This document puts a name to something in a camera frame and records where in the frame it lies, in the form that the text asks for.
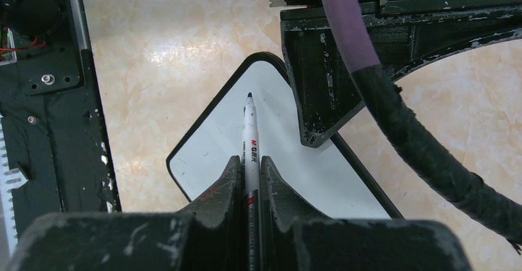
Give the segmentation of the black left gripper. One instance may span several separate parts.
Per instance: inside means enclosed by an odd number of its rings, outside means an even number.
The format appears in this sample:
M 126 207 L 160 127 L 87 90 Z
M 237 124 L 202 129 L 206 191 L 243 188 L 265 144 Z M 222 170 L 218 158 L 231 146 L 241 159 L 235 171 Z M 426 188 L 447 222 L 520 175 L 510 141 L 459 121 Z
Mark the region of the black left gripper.
M 363 20 L 392 81 L 446 57 L 521 38 L 521 0 L 358 1 L 364 9 L 383 14 L 366 14 Z M 363 102 L 323 9 L 283 10 L 280 17 L 300 140 L 317 148 L 355 116 Z

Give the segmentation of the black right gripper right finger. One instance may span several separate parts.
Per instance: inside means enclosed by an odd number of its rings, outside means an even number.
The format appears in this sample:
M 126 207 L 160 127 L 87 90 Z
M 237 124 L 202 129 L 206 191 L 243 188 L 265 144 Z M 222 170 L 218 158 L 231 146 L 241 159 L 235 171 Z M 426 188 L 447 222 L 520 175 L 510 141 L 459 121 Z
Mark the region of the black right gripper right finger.
M 269 156 L 270 270 L 471 270 L 459 239 L 430 220 L 333 219 L 304 200 Z

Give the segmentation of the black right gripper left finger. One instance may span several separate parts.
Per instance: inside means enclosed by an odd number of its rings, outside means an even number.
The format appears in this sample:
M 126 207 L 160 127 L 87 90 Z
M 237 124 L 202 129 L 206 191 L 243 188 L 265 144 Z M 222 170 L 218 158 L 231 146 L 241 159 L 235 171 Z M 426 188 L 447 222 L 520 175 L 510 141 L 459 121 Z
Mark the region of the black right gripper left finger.
M 241 161 L 177 212 L 53 213 L 22 235 L 8 270 L 237 270 Z

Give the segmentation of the white blue whiteboard marker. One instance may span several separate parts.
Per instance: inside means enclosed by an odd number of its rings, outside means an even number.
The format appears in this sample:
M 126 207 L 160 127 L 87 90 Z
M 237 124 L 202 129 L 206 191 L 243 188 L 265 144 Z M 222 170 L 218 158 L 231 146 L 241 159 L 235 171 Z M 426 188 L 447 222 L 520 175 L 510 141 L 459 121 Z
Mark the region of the white blue whiteboard marker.
M 248 93 L 243 112 L 244 174 L 243 203 L 246 219 L 246 264 L 248 270 L 262 269 L 262 241 L 260 225 L 260 164 L 257 111 L 252 93 Z

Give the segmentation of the black framed whiteboard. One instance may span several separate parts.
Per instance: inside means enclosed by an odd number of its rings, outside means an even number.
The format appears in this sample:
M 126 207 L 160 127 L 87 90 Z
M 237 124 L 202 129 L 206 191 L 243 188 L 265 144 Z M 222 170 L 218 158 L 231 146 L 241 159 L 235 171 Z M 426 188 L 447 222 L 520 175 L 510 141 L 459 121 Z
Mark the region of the black framed whiteboard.
M 166 159 L 188 200 L 242 155 L 243 108 L 254 96 L 260 152 L 283 180 L 316 209 L 333 218 L 399 218 L 401 213 L 344 139 L 336 134 L 319 148 L 303 146 L 297 109 L 284 62 L 269 52 L 248 56 Z

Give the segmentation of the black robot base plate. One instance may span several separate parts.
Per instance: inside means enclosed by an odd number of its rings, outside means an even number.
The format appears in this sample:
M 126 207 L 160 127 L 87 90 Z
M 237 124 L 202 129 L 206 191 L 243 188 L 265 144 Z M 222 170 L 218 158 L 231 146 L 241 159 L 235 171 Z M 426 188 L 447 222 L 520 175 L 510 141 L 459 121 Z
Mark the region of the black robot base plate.
M 1 155 L 22 234 L 52 212 L 121 210 L 82 0 L 1 0 Z

